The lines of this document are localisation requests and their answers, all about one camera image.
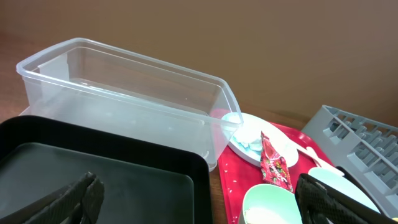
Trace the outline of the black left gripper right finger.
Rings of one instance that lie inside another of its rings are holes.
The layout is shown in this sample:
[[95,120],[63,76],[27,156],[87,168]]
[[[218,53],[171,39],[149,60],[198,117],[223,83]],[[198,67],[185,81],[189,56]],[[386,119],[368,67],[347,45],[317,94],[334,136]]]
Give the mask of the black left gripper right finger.
[[397,224],[308,174],[299,175],[295,200],[304,224]]

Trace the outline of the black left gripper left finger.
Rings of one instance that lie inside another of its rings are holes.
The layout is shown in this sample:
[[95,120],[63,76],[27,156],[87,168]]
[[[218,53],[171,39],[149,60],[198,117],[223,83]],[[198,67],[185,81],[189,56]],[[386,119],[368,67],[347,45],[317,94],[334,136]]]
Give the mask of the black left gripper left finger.
[[78,180],[1,218],[1,223],[95,224],[104,201],[104,183],[87,172]]

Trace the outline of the light blue bowl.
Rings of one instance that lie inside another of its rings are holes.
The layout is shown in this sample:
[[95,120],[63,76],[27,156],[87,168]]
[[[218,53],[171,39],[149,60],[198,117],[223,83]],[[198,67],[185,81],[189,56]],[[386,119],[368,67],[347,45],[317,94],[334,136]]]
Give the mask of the light blue bowl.
[[380,213],[379,209],[372,202],[372,200],[361,189],[359,189],[343,176],[335,174],[334,172],[321,167],[311,168],[308,172],[308,175],[320,180],[324,184],[329,185],[335,190]]

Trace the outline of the green bowl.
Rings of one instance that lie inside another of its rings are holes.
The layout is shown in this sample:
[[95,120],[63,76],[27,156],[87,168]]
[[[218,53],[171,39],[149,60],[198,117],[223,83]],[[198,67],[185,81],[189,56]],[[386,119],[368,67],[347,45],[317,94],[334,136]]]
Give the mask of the green bowl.
[[238,223],[302,224],[302,217],[292,192],[258,184],[245,193]]

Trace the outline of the red snack wrapper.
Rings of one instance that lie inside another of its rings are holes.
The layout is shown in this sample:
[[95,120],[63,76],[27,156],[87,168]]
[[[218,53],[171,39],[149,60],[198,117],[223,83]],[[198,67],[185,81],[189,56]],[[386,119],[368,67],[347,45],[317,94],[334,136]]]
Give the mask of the red snack wrapper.
[[270,139],[261,133],[261,172],[262,179],[266,184],[281,187],[289,192],[293,192],[293,185],[287,162],[272,146]]

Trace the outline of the light blue plate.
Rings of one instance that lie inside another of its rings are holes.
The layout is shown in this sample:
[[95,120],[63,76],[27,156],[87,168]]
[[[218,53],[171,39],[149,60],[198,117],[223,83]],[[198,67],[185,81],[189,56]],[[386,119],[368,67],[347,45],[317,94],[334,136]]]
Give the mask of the light blue plate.
[[[262,133],[264,133],[270,139],[274,149],[285,158],[288,167],[296,165],[299,160],[299,153],[295,147],[290,145],[291,140],[280,129],[278,129],[276,125],[273,125],[262,119]],[[249,162],[257,167],[261,166],[261,152],[256,153],[254,151],[242,151],[232,145],[230,142],[228,143],[228,146],[246,162]]]

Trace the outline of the white tissue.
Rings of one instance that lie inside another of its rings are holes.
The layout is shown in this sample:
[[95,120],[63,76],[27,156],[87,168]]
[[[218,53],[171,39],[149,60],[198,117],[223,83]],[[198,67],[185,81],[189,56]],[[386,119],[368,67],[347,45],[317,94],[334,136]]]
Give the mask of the white tissue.
[[231,137],[230,143],[242,151],[262,151],[262,119],[242,113],[243,124]]

